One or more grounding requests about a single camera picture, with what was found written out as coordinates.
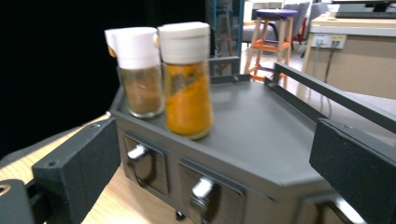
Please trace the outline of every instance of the gray plastic platform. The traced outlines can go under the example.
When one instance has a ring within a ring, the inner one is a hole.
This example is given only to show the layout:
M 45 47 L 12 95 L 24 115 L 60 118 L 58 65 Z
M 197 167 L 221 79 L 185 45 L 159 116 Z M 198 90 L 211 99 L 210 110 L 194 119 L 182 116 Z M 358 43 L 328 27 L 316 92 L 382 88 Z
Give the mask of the gray plastic platform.
M 232 179 L 237 178 L 270 197 L 330 189 L 309 164 L 315 122 L 258 82 L 212 85 L 211 96 L 213 128 L 208 136 L 195 142 L 166 131 L 164 115 L 147 120 L 131 116 L 122 89 L 113 103 L 112 114 L 119 118 L 119 126 L 126 132 L 131 127 L 122 124 L 120 118 L 152 130 L 153 133 L 142 132 L 151 138 L 149 141 L 167 149 L 168 140 L 182 144 L 186 148 L 178 146 L 171 150 L 221 174 L 232 175 Z M 168 140 L 165 143 L 154 133 Z M 212 159 L 224 163 L 210 163 Z

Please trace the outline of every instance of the wooden surface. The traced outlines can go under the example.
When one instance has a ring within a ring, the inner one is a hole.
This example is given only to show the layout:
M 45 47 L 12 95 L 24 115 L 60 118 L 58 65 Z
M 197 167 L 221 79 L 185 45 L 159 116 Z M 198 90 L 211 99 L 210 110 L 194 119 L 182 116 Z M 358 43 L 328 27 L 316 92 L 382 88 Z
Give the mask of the wooden surface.
M 338 19 L 333 16 L 323 15 L 311 21 L 313 26 L 339 26 L 339 27 L 371 27 L 371 28 L 396 28 L 396 20 L 363 20 L 363 19 Z
M 102 116 L 94 121 L 108 118 L 109 116 Z M 31 166 L 79 130 L 0 169 L 0 180 L 16 178 L 26 184 L 33 178 Z M 188 218 L 176 221 L 175 212 L 174 208 L 127 179 L 123 169 L 119 167 L 83 223 L 192 223 Z

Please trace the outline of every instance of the brown spice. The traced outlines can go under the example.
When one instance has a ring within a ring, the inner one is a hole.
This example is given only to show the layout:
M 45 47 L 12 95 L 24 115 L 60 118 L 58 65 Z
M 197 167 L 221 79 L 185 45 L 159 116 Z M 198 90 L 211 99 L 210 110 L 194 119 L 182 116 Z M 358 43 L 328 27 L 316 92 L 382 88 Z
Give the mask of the brown spice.
M 145 115 L 163 109 L 161 73 L 156 69 L 121 72 L 127 103 L 132 114 Z

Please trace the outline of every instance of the turmeric jar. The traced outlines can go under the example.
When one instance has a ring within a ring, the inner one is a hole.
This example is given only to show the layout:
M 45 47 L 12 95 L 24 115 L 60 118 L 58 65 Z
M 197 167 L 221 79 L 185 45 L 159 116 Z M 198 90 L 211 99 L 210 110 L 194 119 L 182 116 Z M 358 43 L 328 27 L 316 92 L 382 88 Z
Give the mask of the turmeric jar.
M 209 133 L 213 124 L 210 99 L 209 25 L 168 24 L 158 28 L 165 79 L 166 128 L 192 140 Z

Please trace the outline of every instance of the chair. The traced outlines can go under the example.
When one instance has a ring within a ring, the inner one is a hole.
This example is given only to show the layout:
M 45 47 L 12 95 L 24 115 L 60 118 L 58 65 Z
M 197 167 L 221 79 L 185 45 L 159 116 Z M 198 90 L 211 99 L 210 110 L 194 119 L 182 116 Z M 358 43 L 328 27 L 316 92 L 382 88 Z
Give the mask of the chair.
M 301 44 L 302 38 L 300 35 L 300 28 L 303 25 L 303 21 L 305 19 L 306 12 L 309 8 L 309 2 L 300 3 L 297 7 L 298 15 L 294 18 L 293 21 L 293 31 L 291 32 L 291 36 L 298 37 L 298 41 Z
M 308 20 L 308 24 L 307 24 L 307 27 L 308 27 L 307 32 L 308 33 L 309 33 L 309 28 L 311 26 L 311 21 L 316 19 L 320 15 L 328 12 L 328 11 L 329 11 L 329 7 L 327 6 L 326 3 L 315 3 L 315 4 L 312 4 L 311 13 L 309 15 L 309 20 Z

